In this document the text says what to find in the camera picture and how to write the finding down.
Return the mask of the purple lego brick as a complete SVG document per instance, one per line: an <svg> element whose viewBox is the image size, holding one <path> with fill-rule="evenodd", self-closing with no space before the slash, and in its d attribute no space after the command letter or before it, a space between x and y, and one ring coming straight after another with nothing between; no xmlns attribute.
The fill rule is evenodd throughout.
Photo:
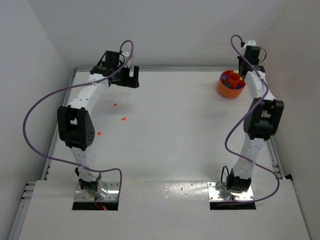
<svg viewBox="0 0 320 240"><path fill-rule="evenodd" d="M220 76L220 79L221 80L226 80L228 78L228 75L227 74L221 74L221 76Z"/></svg>

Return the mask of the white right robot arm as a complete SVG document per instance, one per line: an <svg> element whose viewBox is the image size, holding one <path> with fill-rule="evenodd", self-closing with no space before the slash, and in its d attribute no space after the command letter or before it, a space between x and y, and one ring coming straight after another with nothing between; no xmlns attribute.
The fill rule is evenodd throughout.
<svg viewBox="0 0 320 240"><path fill-rule="evenodd" d="M226 178L231 192L247 192L252 182L253 168L260 150L278 129L284 102L277 100L269 90L265 69L259 65L261 47L255 42L243 43L243 57L238 57L238 72L247 85L252 103L243 120L244 143L238 160Z"/></svg>

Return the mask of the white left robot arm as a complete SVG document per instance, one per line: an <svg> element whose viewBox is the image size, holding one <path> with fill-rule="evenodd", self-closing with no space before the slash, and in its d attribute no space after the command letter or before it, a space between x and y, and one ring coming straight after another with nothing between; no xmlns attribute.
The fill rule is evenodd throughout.
<svg viewBox="0 0 320 240"><path fill-rule="evenodd" d="M103 199L101 172L96 171L93 150L96 131L91 119L91 112L100 96L111 86L138 88L139 67L133 69L130 76L130 51L106 51L77 96L67 105L57 110L59 138L70 148L75 162L75 169L80 188L95 199Z"/></svg>

